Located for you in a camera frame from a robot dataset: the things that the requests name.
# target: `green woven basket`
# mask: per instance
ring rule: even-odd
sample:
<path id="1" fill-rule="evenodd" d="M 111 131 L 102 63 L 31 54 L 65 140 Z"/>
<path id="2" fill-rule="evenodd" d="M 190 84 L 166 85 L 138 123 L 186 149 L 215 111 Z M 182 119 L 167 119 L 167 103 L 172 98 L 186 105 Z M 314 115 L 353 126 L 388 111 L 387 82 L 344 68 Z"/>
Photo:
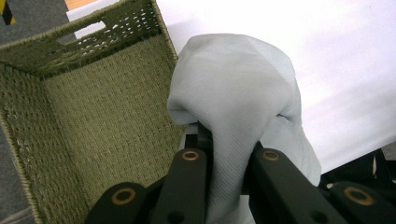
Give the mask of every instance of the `green woven basket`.
<path id="1" fill-rule="evenodd" d="M 82 223 L 109 187 L 166 174 L 183 132 L 166 112 L 176 59 L 149 0 L 0 48 L 0 124 L 37 223 Z"/>

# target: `wicker basket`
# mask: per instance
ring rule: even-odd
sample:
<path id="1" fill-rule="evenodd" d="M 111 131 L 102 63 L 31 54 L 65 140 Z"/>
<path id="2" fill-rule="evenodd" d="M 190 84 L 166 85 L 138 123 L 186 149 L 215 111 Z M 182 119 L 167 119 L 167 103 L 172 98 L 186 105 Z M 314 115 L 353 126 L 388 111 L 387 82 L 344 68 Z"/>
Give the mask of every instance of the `wicker basket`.
<path id="1" fill-rule="evenodd" d="M 109 187 L 166 174 L 183 132 L 166 112 L 176 58 L 149 0 L 0 48 L 0 123 L 37 223 L 82 223 Z"/>

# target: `light gray cloth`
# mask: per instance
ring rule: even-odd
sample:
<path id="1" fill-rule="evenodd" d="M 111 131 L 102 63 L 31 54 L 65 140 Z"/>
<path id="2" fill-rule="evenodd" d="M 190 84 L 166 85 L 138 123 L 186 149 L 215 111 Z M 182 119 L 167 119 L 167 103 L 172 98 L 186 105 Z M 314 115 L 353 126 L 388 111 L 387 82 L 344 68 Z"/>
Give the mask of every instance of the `light gray cloth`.
<path id="1" fill-rule="evenodd" d="M 239 194 L 258 141 L 284 152 L 318 184 L 320 164 L 304 135 L 294 69 L 276 47 L 245 35 L 191 38 L 179 54 L 167 106 L 175 123 L 199 120 L 213 134 L 207 223 L 252 223 Z"/>

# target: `white table surface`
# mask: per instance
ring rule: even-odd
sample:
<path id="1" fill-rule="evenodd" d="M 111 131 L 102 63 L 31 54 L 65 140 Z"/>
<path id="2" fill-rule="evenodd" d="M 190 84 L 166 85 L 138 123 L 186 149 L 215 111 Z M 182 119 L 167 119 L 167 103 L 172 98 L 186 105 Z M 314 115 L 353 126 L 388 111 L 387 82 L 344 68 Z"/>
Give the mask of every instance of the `white table surface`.
<path id="1" fill-rule="evenodd" d="M 98 0 L 67 15 L 74 20 L 115 1 Z M 396 141 L 396 1 L 158 0 L 158 5 L 177 52 L 191 36 L 233 33 L 259 38 L 290 56 L 304 130 L 322 173 Z"/>

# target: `white tablecloth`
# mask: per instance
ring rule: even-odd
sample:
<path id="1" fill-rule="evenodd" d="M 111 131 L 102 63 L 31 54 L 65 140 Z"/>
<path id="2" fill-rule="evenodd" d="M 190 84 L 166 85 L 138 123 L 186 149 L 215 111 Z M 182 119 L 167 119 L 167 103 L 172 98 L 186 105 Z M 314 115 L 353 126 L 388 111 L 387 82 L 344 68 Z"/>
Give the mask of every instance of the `white tablecloth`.
<path id="1" fill-rule="evenodd" d="M 68 16 L 73 20 L 111 2 L 98 0 Z M 233 33 L 259 38 L 290 56 L 304 130 L 323 173 L 396 141 L 396 1 L 158 4 L 177 52 L 191 36 Z"/>

